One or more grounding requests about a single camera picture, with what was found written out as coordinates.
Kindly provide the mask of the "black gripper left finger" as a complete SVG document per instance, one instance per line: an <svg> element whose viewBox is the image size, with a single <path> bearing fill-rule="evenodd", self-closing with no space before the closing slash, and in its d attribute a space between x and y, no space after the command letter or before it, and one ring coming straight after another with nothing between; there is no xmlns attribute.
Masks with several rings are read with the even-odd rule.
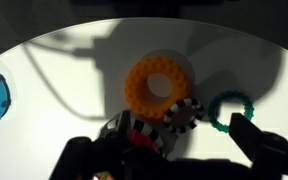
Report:
<svg viewBox="0 0 288 180"><path fill-rule="evenodd" d="M92 141L86 136L67 141L49 180L91 180L108 171L116 180L125 178L123 154L131 147L126 137L130 112L120 113L117 129L104 138Z"/></svg>

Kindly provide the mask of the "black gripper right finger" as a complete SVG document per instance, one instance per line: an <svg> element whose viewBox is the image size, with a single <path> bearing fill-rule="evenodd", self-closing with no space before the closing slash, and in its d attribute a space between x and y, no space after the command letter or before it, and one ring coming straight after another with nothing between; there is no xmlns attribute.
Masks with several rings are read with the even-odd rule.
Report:
<svg viewBox="0 0 288 180"><path fill-rule="evenodd" d="M241 113L232 113L229 136L252 162L251 180L282 180L288 175L288 141L262 131Z"/></svg>

